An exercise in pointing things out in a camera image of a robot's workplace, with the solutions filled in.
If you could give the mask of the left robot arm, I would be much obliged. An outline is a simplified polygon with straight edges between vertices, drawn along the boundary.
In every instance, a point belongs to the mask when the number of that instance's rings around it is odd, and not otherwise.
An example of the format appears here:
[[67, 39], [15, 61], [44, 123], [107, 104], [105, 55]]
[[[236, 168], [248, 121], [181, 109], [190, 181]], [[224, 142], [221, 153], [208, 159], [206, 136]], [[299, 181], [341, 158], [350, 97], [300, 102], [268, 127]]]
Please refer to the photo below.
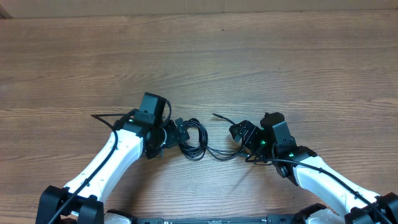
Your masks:
[[181, 120], [163, 117], [170, 102], [144, 93], [141, 105], [118, 114], [111, 134], [90, 164], [62, 188], [48, 186], [40, 196], [36, 223], [139, 223], [139, 219], [104, 205], [125, 171], [140, 157], [161, 156], [185, 137]]

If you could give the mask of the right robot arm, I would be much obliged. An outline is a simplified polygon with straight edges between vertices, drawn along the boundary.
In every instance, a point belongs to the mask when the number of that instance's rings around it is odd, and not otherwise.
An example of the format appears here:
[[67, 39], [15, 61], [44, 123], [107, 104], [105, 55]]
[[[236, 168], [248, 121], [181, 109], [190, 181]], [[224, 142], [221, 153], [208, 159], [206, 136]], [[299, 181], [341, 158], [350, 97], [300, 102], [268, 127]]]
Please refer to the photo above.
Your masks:
[[379, 195], [333, 170], [313, 150], [298, 146], [282, 113], [266, 113], [256, 126], [244, 120], [229, 129], [249, 149], [246, 162], [277, 173], [323, 200], [297, 212], [292, 223], [397, 223], [397, 194]]

